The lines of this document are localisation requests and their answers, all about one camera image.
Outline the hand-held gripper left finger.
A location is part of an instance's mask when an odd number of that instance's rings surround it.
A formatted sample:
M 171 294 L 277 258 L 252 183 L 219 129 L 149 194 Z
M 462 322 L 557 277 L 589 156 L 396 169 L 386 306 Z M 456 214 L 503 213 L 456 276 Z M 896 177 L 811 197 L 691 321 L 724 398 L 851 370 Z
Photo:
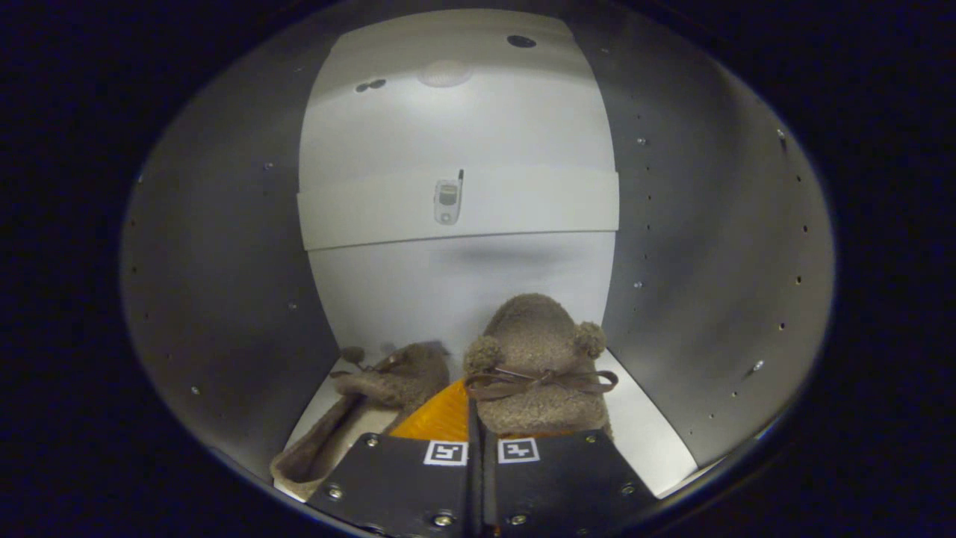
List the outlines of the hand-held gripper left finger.
M 480 436 L 457 380 L 390 435 L 363 433 L 308 506 L 386 537 L 474 537 L 480 531 Z

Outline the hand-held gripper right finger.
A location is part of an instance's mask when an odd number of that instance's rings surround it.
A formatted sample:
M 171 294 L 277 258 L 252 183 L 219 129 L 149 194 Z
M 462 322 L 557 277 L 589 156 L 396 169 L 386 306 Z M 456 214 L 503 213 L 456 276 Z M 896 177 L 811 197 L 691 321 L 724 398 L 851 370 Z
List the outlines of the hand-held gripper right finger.
M 602 429 L 495 437 L 485 470 L 485 537 L 612 537 L 657 500 Z

